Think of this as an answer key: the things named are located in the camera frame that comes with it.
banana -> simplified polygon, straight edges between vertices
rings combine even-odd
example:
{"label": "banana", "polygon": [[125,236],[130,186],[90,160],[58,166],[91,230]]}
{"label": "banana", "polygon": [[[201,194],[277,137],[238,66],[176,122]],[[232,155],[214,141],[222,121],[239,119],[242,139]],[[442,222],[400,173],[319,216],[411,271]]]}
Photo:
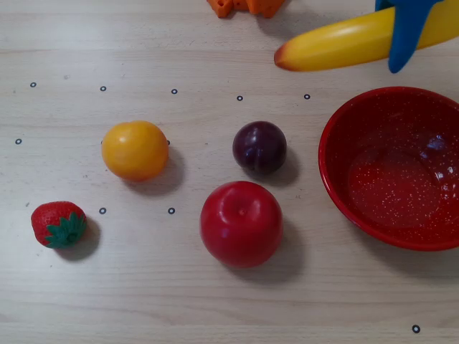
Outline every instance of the banana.
{"label": "banana", "polygon": [[[278,67],[311,72],[347,67],[389,56],[395,8],[341,21],[306,32],[285,43],[274,55]],[[434,5],[418,49],[459,36],[459,0]]]}

apple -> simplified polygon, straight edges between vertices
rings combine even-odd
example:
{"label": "apple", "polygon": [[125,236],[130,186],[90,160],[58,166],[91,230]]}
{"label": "apple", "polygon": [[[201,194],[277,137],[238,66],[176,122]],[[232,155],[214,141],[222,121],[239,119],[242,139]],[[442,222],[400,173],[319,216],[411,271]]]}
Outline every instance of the apple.
{"label": "apple", "polygon": [[255,267],[266,262],[282,235],[279,203],[258,184],[236,181],[220,186],[202,208],[202,241],[229,266]]}

strawberry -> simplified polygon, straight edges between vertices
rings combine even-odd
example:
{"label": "strawberry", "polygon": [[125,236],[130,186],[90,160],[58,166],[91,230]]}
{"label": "strawberry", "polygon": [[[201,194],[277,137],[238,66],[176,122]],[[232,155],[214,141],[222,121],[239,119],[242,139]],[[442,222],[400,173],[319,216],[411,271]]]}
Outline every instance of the strawberry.
{"label": "strawberry", "polygon": [[31,217],[38,242],[50,249],[73,246],[83,235],[86,215],[72,202],[51,202],[35,209]]}

plum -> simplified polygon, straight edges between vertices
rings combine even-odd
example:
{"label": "plum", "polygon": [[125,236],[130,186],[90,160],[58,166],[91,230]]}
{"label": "plum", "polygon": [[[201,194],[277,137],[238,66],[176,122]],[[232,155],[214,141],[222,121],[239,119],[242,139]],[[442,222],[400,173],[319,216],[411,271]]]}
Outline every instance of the plum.
{"label": "plum", "polygon": [[265,175],[284,164],[287,140],[276,125],[264,121],[253,122],[236,134],[232,153],[241,167]]}

green calyx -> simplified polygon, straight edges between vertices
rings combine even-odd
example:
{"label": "green calyx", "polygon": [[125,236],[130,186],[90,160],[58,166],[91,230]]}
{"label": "green calyx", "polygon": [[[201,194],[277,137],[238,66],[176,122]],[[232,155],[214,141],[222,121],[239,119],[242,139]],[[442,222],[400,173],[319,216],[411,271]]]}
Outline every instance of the green calyx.
{"label": "green calyx", "polygon": [[86,219],[82,215],[78,218],[75,212],[70,214],[67,220],[63,217],[60,218],[60,225],[47,227],[52,236],[47,236],[45,239],[49,241],[47,247],[50,249],[64,249],[73,246],[85,232]]}

